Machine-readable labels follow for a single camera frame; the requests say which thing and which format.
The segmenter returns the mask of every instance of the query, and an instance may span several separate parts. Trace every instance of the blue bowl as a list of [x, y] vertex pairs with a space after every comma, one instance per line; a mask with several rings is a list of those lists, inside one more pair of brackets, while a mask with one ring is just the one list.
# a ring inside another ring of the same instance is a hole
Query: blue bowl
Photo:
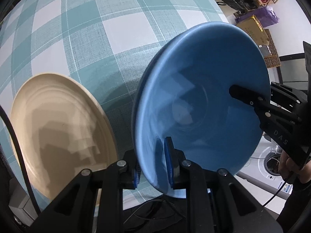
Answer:
[[147, 180], [160, 192], [171, 189], [164, 138], [202, 168], [236, 174], [262, 135], [253, 107], [229, 95], [237, 84], [270, 100], [265, 61], [241, 29], [222, 22], [195, 26], [168, 42], [148, 65], [136, 93], [132, 136]]

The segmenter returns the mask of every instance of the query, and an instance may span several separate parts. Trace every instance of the plate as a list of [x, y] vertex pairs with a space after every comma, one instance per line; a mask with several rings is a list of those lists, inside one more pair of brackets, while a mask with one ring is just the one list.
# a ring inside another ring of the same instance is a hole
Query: plate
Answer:
[[51, 200], [82, 169], [105, 169], [118, 159], [104, 111], [69, 77], [44, 73], [30, 78], [15, 96], [10, 120], [30, 182]]
[[270, 81], [254, 41], [228, 23], [195, 26], [168, 42], [148, 65], [137, 90], [132, 136], [147, 180], [160, 192], [171, 189], [164, 138], [202, 168], [236, 174], [259, 143], [262, 130], [253, 107], [232, 98], [237, 84], [270, 100]]

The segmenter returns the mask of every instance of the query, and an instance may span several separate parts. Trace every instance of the bolt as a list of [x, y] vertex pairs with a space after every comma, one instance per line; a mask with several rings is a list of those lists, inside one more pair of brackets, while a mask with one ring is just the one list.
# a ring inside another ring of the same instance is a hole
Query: bolt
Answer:
[[83, 176], [89, 176], [89, 175], [91, 174], [91, 171], [90, 171], [90, 169], [83, 169], [83, 170], [81, 171], [81, 174], [82, 174]]
[[14, 219], [15, 219], [15, 221], [16, 221], [19, 225], [22, 224], [21, 221], [20, 221], [16, 216], [14, 216]]
[[224, 168], [221, 168], [218, 170], [218, 173], [221, 175], [221, 176], [226, 176], [228, 174], [228, 171]]
[[117, 162], [117, 166], [119, 166], [119, 167], [122, 167], [122, 166], [125, 166], [125, 165], [126, 165], [126, 161], [125, 160], [119, 160]]
[[183, 162], [182, 162], [182, 164], [183, 164], [183, 166], [191, 166], [191, 161], [190, 160], [184, 160]]

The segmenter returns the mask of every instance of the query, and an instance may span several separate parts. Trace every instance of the purple plastic bag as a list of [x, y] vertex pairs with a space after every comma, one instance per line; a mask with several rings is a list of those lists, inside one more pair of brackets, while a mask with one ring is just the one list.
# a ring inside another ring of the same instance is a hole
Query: purple plastic bag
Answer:
[[252, 15], [255, 15], [261, 25], [265, 28], [270, 25], [274, 25], [279, 21], [279, 18], [276, 16], [273, 10], [269, 10], [267, 7], [261, 7], [254, 11], [248, 12], [247, 14], [237, 17], [235, 19], [236, 23], [243, 21], [246, 18], [250, 18]]

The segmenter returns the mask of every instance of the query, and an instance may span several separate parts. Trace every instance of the tablecloth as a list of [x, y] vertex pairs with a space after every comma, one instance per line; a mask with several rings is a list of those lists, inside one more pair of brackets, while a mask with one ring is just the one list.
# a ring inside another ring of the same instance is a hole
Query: tablecloth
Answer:
[[[208, 21], [227, 22], [214, 0], [21, 0], [0, 29], [0, 104], [9, 114], [18, 89], [36, 74], [70, 76], [107, 114], [122, 158], [133, 149], [133, 98], [148, 63], [173, 37]], [[0, 143], [25, 188], [2, 122]], [[124, 208], [159, 195], [142, 175], [136, 190], [124, 190]], [[37, 190], [35, 197], [42, 209], [50, 202]]]

